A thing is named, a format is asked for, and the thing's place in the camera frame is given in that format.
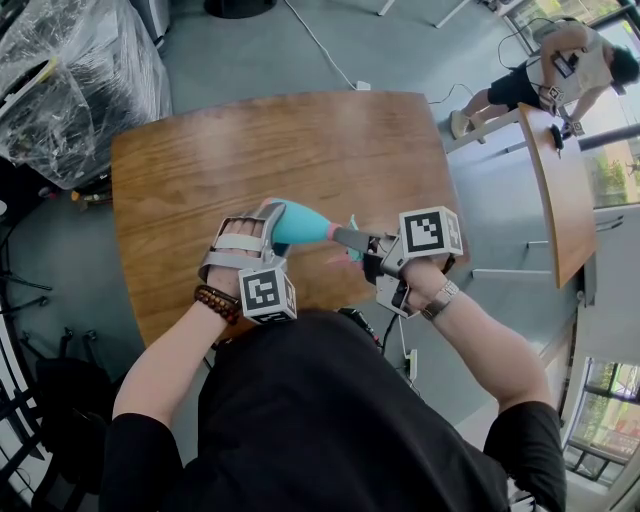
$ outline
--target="plastic-covered object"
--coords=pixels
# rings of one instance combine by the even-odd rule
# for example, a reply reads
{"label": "plastic-covered object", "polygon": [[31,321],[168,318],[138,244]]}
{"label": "plastic-covered object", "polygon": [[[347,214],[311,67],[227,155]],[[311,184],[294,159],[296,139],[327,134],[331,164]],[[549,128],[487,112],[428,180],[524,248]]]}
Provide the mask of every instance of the plastic-covered object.
{"label": "plastic-covered object", "polygon": [[31,0],[0,40],[0,155],[63,189],[108,171],[116,134],[170,114],[128,0]]}

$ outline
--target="dark hair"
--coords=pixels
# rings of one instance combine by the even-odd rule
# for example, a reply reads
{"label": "dark hair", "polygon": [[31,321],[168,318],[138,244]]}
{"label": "dark hair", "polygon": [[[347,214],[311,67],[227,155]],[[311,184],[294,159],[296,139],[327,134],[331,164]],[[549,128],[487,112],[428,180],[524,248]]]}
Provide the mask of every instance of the dark hair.
{"label": "dark hair", "polygon": [[613,61],[609,69],[614,83],[618,85],[635,82],[640,75],[640,65],[631,55],[631,51],[619,46],[613,49]]}

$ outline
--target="wooden tabletop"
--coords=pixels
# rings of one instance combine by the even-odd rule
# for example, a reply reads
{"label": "wooden tabletop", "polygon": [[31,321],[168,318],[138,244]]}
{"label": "wooden tabletop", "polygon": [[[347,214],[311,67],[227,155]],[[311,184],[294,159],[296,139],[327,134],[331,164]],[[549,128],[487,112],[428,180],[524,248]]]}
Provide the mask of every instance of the wooden tabletop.
{"label": "wooden tabletop", "polygon": [[556,286],[562,288],[596,250],[593,196],[575,137],[560,156],[549,127],[553,118],[520,104],[520,125],[538,179],[554,259]]}
{"label": "wooden tabletop", "polygon": [[[460,214],[421,94],[311,93],[200,110],[120,135],[112,166],[122,265],[147,346],[192,303],[222,219],[266,197],[341,224],[355,214],[360,229],[380,233],[395,233],[405,211],[443,205]],[[299,309],[375,295],[355,266],[327,264],[342,253],[329,242],[293,248]]]}

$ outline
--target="black shorts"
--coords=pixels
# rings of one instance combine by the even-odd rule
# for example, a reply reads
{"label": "black shorts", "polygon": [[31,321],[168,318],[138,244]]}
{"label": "black shorts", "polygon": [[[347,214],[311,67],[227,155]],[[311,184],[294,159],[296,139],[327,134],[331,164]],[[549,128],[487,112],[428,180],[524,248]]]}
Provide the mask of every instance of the black shorts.
{"label": "black shorts", "polygon": [[518,103],[526,103],[540,108],[538,94],[531,86],[527,76],[527,63],[520,64],[515,71],[496,80],[489,88],[489,103],[492,105],[507,105],[513,110]]}

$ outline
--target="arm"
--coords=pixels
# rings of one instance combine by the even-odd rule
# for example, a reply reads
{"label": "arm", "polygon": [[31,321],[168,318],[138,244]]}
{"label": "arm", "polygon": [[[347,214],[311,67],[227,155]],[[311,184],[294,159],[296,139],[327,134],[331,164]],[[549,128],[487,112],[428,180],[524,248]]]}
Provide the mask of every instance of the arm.
{"label": "arm", "polygon": [[584,93],[578,100],[576,108],[574,108],[573,112],[571,113],[571,120],[580,121],[580,119],[583,118],[583,116],[589,111],[589,109],[593,107],[593,105],[595,105],[600,95],[606,89],[607,87],[594,87],[593,89],[589,89],[586,93]]}
{"label": "arm", "polygon": [[[228,224],[224,232],[260,236],[262,225],[236,221]],[[247,253],[238,249],[230,252]],[[236,269],[215,267],[209,272],[207,283],[233,297],[240,295]],[[191,306],[133,365],[116,398],[114,419],[137,413],[170,426],[203,357],[226,326],[226,321],[204,304],[196,302]]]}
{"label": "arm", "polygon": [[[411,262],[404,277],[412,288],[410,303],[423,309],[447,282],[429,259]],[[434,321],[453,345],[478,383],[493,395],[500,411],[539,401],[551,404],[542,361],[518,333],[485,313],[476,302],[459,292]]]}
{"label": "arm", "polygon": [[588,44],[588,35],[584,27],[567,27],[556,32],[552,32],[542,41],[540,47],[540,63],[542,65],[542,76],[545,87],[552,87],[555,82],[555,68],[551,58],[556,52],[567,50],[577,50],[584,48]]}

